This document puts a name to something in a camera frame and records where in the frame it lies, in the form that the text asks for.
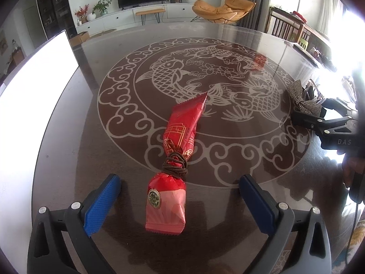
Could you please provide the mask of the orange lounge chair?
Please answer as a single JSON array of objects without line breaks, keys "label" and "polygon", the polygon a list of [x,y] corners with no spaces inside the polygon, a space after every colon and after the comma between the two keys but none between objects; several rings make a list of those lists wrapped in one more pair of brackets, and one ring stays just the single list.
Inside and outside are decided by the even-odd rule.
[{"label": "orange lounge chair", "polygon": [[215,7],[203,0],[197,0],[192,11],[197,17],[214,24],[232,24],[247,16],[256,3],[249,0],[224,0],[224,4]]}]

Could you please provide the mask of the cardboard box on floor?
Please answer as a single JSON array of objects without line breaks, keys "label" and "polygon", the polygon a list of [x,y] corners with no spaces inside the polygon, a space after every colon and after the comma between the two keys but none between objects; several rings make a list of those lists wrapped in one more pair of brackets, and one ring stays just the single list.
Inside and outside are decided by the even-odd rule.
[{"label": "cardboard box on floor", "polygon": [[82,43],[86,42],[90,39],[88,32],[81,32],[78,35],[72,37],[69,42],[72,48],[81,45]]}]

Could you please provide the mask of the dark display shelf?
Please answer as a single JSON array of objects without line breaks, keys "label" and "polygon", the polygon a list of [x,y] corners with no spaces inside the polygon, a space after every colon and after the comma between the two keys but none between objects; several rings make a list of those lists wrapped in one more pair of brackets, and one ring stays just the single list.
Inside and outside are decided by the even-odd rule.
[{"label": "dark display shelf", "polygon": [[77,35],[68,0],[36,0],[36,2],[48,39],[63,30],[67,33],[68,38]]}]

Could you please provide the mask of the red flower vase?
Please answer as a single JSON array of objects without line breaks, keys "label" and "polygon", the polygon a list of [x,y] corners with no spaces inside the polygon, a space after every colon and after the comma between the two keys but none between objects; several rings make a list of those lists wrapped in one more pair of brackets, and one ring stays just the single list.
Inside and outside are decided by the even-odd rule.
[{"label": "red flower vase", "polygon": [[84,7],[79,6],[78,10],[74,12],[77,20],[80,21],[80,24],[84,24],[87,22],[87,12],[89,10],[89,4],[86,4]]}]

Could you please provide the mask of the small wooden bench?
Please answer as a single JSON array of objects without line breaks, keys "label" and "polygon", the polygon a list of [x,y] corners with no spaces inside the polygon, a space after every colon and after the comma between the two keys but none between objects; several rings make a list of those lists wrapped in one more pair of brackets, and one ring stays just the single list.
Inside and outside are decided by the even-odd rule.
[{"label": "small wooden bench", "polygon": [[156,22],[158,24],[160,24],[161,21],[162,21],[160,14],[164,14],[165,12],[166,12],[166,10],[163,9],[163,8],[150,9],[150,10],[136,12],[136,16],[141,18],[141,25],[142,26],[144,26],[146,24],[146,20],[147,20],[148,15],[154,15]]}]

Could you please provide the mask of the red snack packet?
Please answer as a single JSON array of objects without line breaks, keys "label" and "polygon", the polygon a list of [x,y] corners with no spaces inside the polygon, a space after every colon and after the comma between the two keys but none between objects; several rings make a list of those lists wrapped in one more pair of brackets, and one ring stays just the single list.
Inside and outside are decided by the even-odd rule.
[{"label": "red snack packet", "polygon": [[147,190],[145,229],[179,235],[186,225],[188,160],[194,152],[197,123],[207,94],[203,93],[173,107],[163,134],[166,154],[162,170],[151,178]]}]

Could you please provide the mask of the white tv cabinet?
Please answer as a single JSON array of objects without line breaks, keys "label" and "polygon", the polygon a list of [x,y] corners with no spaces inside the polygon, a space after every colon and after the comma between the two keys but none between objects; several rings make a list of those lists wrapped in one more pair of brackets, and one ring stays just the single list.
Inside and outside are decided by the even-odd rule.
[{"label": "white tv cabinet", "polygon": [[[196,16],[192,11],[192,6],[193,4],[190,3],[166,3],[120,10],[79,25],[76,27],[76,31],[77,33],[88,32],[89,35],[95,35],[110,29],[122,30],[140,27],[142,26],[141,18],[136,16],[136,12],[159,8],[166,10],[164,14],[160,14],[161,23],[190,22]],[[155,17],[154,15],[148,15],[145,25],[152,24],[157,24]]]}]

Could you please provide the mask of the white storage box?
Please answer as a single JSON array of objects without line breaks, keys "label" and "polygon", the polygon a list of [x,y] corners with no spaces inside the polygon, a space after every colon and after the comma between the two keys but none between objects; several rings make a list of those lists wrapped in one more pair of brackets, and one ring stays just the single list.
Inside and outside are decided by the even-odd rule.
[{"label": "white storage box", "polygon": [[1,93],[1,250],[21,272],[31,234],[31,194],[38,153],[56,104],[78,68],[61,32],[12,73]]}]

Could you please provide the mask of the green potted plant left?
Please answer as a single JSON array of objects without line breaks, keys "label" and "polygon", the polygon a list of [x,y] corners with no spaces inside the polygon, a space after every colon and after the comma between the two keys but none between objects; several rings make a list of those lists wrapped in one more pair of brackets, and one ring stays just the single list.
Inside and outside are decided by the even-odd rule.
[{"label": "green potted plant left", "polygon": [[100,16],[104,16],[108,13],[108,8],[111,5],[112,0],[99,0],[96,5],[93,6],[92,13],[99,12]]}]

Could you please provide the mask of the wooden dining chair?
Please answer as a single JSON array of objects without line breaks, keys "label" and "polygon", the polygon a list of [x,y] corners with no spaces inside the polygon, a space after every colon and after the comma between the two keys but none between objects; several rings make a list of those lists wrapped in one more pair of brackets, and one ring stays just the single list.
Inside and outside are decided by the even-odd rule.
[{"label": "wooden dining chair", "polygon": [[276,7],[270,7],[265,32],[283,40],[299,43],[301,39],[317,40],[330,47],[329,40],[298,17]]}]

